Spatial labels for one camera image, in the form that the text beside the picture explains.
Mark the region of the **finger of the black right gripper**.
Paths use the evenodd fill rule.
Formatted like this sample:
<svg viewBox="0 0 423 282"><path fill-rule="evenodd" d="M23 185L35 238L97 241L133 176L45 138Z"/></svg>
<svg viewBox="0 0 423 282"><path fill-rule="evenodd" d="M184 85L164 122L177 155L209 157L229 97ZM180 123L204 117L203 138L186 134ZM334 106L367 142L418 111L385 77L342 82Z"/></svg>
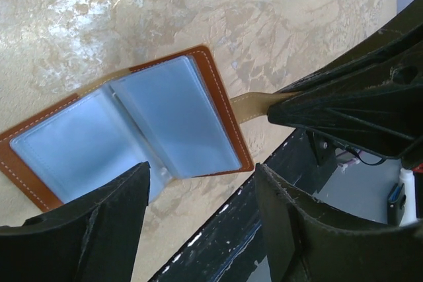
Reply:
<svg viewBox="0 0 423 282"><path fill-rule="evenodd" d="M416 168L422 164L422 44L274 104L268 121Z"/></svg>
<svg viewBox="0 0 423 282"><path fill-rule="evenodd" d="M294 92L308 90L353 71L382 62L405 50L413 43L412 33L422 26L422 0L414 0L387 24L358 45L300 80L279 90Z"/></svg>

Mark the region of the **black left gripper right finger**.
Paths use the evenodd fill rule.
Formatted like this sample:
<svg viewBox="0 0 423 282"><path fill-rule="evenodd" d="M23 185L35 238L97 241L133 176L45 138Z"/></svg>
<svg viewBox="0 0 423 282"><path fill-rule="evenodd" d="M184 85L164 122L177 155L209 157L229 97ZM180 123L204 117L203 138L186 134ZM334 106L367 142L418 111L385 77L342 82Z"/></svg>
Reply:
<svg viewBox="0 0 423 282"><path fill-rule="evenodd" d="M255 187L273 281L421 281L422 222L394 227L309 195L266 164Z"/></svg>

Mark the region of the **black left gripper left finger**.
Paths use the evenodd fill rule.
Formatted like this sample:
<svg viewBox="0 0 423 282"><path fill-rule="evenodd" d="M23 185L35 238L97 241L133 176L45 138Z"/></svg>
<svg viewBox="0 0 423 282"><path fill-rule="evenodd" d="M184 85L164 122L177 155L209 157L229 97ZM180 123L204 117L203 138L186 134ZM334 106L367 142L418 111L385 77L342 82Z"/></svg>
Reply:
<svg viewBox="0 0 423 282"><path fill-rule="evenodd" d="M149 202L150 166L20 227L1 227L2 281L130 281Z"/></svg>

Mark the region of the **brown leather card holder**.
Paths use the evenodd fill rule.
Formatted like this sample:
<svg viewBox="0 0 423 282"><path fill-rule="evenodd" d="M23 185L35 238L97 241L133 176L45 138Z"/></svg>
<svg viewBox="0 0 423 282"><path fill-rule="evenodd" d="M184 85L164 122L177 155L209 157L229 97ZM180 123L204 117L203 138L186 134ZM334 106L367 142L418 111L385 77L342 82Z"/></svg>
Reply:
<svg viewBox="0 0 423 282"><path fill-rule="evenodd" d="M207 46L113 72L1 134L1 171L50 211L151 167L151 199L172 179L249 172L240 125L287 93L229 98Z"/></svg>

